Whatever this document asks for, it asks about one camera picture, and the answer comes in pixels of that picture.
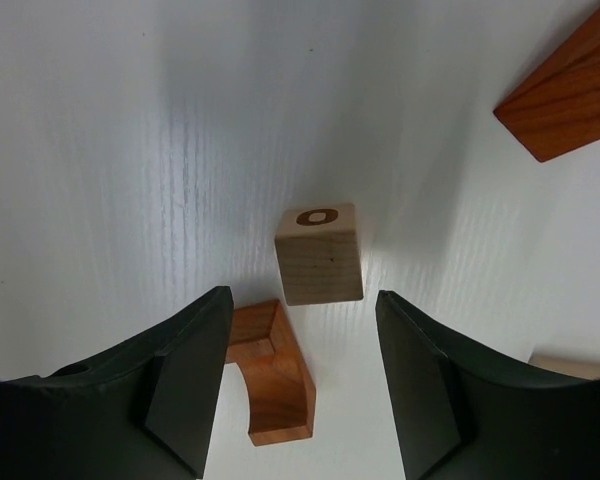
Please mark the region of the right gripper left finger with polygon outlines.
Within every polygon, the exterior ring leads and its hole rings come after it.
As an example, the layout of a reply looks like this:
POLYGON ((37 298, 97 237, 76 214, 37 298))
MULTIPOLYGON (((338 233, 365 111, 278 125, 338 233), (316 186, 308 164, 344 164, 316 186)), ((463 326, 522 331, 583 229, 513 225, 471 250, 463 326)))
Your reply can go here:
POLYGON ((171 318, 47 377, 0 381, 0 479, 199 479, 233 298, 171 318))

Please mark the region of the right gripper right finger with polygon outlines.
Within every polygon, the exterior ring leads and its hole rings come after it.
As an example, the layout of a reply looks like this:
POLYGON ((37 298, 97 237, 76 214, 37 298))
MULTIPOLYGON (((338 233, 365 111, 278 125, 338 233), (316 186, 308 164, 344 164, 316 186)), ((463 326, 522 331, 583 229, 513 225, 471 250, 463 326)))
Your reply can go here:
POLYGON ((393 291, 376 323, 408 479, 600 479, 600 379, 547 371, 393 291))

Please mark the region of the orange arch wood block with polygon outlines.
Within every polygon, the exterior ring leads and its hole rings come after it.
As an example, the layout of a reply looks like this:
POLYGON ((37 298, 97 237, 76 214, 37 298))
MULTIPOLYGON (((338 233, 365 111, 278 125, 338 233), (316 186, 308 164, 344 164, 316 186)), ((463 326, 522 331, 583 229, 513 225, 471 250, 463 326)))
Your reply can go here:
POLYGON ((254 446, 313 436, 316 387, 280 301, 234 311, 225 362, 243 376, 254 446))

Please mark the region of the long plain wood block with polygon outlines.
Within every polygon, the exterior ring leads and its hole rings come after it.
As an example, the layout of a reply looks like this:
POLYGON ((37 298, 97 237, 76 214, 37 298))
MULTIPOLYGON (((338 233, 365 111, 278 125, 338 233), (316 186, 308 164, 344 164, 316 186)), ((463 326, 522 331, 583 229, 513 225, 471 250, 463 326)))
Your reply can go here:
POLYGON ((578 359, 567 359, 534 353, 528 360, 529 365, 586 380, 600 379, 600 363, 578 359))

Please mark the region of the light wood cube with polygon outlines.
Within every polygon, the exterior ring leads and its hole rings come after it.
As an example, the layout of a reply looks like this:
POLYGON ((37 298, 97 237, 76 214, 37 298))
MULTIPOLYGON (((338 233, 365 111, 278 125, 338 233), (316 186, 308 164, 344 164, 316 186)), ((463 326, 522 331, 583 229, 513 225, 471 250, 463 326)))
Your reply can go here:
POLYGON ((290 209, 274 245, 289 306, 364 298, 356 208, 351 203, 290 209))

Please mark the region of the orange triangular wood block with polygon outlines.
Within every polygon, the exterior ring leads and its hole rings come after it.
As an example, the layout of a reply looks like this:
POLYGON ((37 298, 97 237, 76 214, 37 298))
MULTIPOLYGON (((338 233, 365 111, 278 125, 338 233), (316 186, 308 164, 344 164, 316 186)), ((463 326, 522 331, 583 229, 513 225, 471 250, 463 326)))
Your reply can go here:
POLYGON ((541 163, 600 140, 600 7, 494 115, 541 163))

